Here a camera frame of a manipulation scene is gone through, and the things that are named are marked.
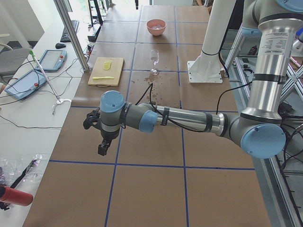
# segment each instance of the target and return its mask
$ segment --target label sticker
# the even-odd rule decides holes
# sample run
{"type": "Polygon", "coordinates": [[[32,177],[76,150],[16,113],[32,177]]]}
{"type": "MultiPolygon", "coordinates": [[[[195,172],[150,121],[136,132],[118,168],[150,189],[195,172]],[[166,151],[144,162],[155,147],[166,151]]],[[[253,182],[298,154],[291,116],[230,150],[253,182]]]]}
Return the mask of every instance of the label sticker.
{"type": "Polygon", "coordinates": [[[275,32],[262,37],[260,54],[286,55],[290,54],[291,48],[287,48],[290,33],[275,32]]]}

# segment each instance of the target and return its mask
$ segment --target computer mouse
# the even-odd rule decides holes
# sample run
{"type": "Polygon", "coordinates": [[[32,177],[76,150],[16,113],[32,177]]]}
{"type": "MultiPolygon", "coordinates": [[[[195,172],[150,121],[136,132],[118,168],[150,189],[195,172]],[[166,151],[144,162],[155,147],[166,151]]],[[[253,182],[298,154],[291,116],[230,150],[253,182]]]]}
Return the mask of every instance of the computer mouse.
{"type": "Polygon", "coordinates": [[[55,47],[56,47],[56,49],[61,49],[61,48],[66,47],[66,44],[63,44],[63,43],[57,43],[55,47]]]}

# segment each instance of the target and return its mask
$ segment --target cutting board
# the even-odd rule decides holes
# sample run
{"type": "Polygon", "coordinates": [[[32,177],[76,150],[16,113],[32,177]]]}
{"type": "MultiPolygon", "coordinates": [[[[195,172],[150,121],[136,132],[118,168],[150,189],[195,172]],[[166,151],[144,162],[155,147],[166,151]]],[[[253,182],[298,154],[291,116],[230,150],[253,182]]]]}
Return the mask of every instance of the cutting board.
{"type": "Polygon", "coordinates": [[[123,63],[124,58],[97,58],[94,68],[91,72],[88,85],[105,87],[119,86],[123,63]],[[112,61],[109,70],[103,69],[103,65],[106,60],[112,61]],[[93,77],[114,77],[114,79],[93,79],[93,77]]]}

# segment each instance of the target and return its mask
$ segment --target red cylinder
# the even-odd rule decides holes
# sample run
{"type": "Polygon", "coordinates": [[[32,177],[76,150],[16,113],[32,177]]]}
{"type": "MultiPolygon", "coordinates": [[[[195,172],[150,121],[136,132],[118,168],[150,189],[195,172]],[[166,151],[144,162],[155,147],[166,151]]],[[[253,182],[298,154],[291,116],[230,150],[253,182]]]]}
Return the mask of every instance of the red cylinder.
{"type": "Polygon", "coordinates": [[[28,206],[33,201],[33,195],[6,186],[0,186],[0,201],[28,206]]]}

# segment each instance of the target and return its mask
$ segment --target clear plastic wrap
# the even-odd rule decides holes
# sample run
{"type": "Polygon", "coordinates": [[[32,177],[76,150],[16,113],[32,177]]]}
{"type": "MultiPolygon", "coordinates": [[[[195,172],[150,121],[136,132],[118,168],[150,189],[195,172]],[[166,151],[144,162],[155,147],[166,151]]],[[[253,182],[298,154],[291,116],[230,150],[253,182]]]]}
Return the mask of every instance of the clear plastic wrap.
{"type": "Polygon", "coordinates": [[[22,181],[40,182],[49,157],[48,154],[36,154],[31,159],[25,156],[0,157],[0,185],[10,187],[25,169],[26,175],[22,181]]]}

